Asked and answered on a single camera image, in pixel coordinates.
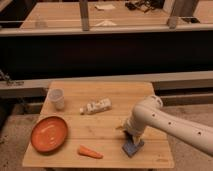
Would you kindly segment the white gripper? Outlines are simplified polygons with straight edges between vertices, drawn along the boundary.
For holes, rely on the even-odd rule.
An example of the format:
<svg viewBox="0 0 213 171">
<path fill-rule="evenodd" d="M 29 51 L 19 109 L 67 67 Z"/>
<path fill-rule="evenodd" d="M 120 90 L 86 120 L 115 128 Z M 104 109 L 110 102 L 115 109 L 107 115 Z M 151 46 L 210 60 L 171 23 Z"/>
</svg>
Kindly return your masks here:
<svg viewBox="0 0 213 171">
<path fill-rule="evenodd" d="M 123 125 L 116 127 L 116 130 L 127 131 L 132 135 L 132 140 L 135 146 L 141 141 L 141 135 L 144 133 L 146 124 L 134 119 L 133 117 L 127 118 Z"/>
</svg>

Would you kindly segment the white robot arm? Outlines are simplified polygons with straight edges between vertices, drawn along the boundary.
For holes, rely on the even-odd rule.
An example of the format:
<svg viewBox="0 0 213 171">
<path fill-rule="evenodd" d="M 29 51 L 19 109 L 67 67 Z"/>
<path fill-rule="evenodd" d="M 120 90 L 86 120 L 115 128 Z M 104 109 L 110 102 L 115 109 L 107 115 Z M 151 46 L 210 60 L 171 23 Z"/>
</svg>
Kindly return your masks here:
<svg viewBox="0 0 213 171">
<path fill-rule="evenodd" d="M 150 95 L 136 103 L 131 115 L 118 127 L 126 134 L 122 149 L 129 157 L 144 145 L 141 137 L 147 126 L 166 132 L 213 157 L 213 127 L 172 116 L 163 112 L 162 107 L 161 98 Z"/>
</svg>

